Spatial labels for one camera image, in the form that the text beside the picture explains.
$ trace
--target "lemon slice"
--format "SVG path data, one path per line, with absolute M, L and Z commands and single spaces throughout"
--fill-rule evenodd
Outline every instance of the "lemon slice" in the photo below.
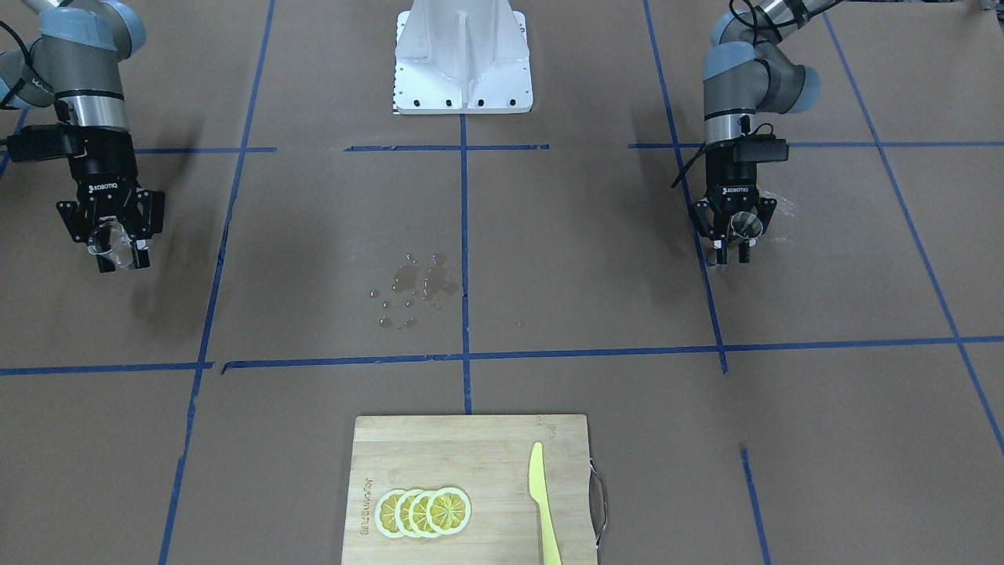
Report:
M 405 534 L 402 534 L 398 528 L 398 523 L 394 520 L 395 506 L 398 504 L 398 499 L 404 494 L 404 489 L 395 489 L 381 497 L 376 503 L 376 529 L 381 534 L 389 538 L 397 539 L 405 537 Z
M 433 493 L 426 508 L 426 521 L 437 534 L 450 536 L 467 527 L 471 519 L 471 499 L 455 487 Z
M 412 510 L 412 502 L 415 500 L 415 497 L 421 495 L 422 493 L 425 493 L 424 489 L 412 489 L 411 491 L 406 491 L 394 505 L 394 523 L 398 527 L 398 531 L 409 538 L 422 537 L 408 527 L 408 515 Z
M 434 539 L 440 537 L 436 530 L 429 525 L 426 509 L 432 501 L 436 491 L 424 491 L 421 495 L 412 500 L 412 507 L 408 510 L 408 527 L 422 538 Z

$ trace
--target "cutting board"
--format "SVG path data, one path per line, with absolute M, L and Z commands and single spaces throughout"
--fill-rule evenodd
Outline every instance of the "cutting board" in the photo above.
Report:
M 527 468 L 544 447 L 551 519 L 562 565 L 596 565 L 589 518 L 589 440 L 583 415 L 360 416 L 355 420 L 342 565 L 542 563 Z M 393 489 L 457 487 L 467 527 L 437 539 L 390 539 L 376 502 Z

